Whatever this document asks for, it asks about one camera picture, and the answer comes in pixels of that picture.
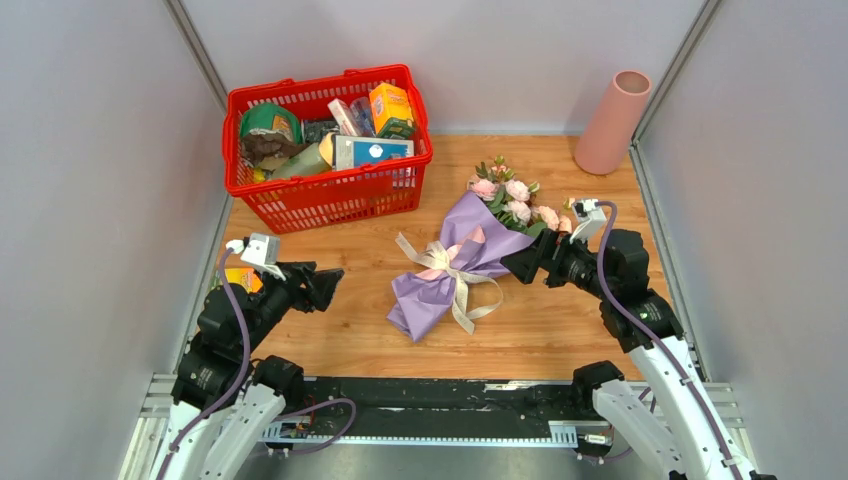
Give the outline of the purple flower bouquet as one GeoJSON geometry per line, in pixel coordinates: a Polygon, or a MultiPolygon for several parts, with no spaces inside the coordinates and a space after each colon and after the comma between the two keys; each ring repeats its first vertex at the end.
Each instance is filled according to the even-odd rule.
{"type": "MultiPolygon", "coordinates": [[[[519,180],[502,156],[476,166],[466,183],[466,192],[444,217],[437,240],[450,248],[478,226],[485,240],[465,243],[452,266],[497,281],[508,273],[501,259],[530,246],[543,229],[572,232],[571,219],[563,210],[537,202],[539,190],[537,182],[519,180]]],[[[422,340],[444,316],[453,318],[455,290],[454,279],[446,273],[428,280],[418,277],[426,274],[426,267],[418,266],[422,268],[420,272],[405,273],[392,280],[395,304],[387,314],[388,321],[415,342],[422,340]]]]}

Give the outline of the cream ribbon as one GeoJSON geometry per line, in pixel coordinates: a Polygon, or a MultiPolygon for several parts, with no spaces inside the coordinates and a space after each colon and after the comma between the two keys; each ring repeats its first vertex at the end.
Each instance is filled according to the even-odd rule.
{"type": "Polygon", "coordinates": [[[398,233],[395,242],[406,257],[415,264],[426,267],[426,274],[418,274],[418,277],[428,280],[436,279],[441,273],[446,273],[455,281],[455,290],[451,303],[451,314],[454,320],[469,334],[475,332],[475,321],[479,320],[495,310],[503,303],[504,294],[496,280],[483,276],[468,273],[452,266],[452,261],[458,254],[461,247],[467,243],[480,243],[485,240],[485,235],[480,226],[476,227],[462,242],[450,248],[445,248],[438,241],[429,242],[422,252],[418,252],[409,243],[402,233],[398,233]],[[499,298],[495,303],[479,306],[472,310],[468,309],[469,286],[476,284],[488,283],[495,286],[499,294],[499,298]]]}

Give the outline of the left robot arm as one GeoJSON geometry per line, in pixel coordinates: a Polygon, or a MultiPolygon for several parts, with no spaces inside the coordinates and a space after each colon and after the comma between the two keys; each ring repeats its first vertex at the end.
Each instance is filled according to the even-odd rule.
{"type": "Polygon", "coordinates": [[[260,274],[255,292],[221,283],[207,294],[177,368],[151,478],[232,479],[273,419],[304,405],[302,367],[274,355],[253,363],[252,354],[289,311],[326,311],[344,272],[313,262],[278,266],[283,275],[260,274]]]}

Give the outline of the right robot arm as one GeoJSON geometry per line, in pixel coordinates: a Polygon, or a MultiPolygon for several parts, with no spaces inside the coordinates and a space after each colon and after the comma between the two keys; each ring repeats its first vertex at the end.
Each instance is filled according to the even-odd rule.
{"type": "Polygon", "coordinates": [[[641,372],[661,414],[638,399],[610,361],[574,371],[573,410],[608,421],[662,479],[762,478],[722,424],[672,307],[648,286],[642,236],[614,229],[604,241],[594,253],[567,234],[544,230],[501,261],[523,284],[544,270],[547,287],[571,283],[598,298],[605,328],[641,372]]]}

